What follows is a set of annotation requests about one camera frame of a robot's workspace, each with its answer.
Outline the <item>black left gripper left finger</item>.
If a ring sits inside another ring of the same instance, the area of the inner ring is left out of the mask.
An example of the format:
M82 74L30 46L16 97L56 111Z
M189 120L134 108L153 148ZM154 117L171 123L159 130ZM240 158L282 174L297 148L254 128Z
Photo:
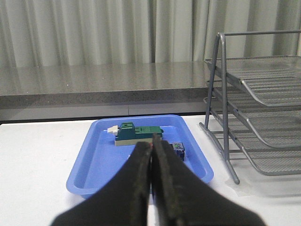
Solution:
M151 145L136 144L117 174L98 192L57 216L54 226L145 226Z

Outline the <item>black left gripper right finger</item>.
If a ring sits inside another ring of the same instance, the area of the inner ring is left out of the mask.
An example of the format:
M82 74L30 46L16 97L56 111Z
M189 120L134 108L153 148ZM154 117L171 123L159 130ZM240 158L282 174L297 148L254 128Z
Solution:
M256 213L199 179L157 135L152 139L152 191L161 226L263 226Z

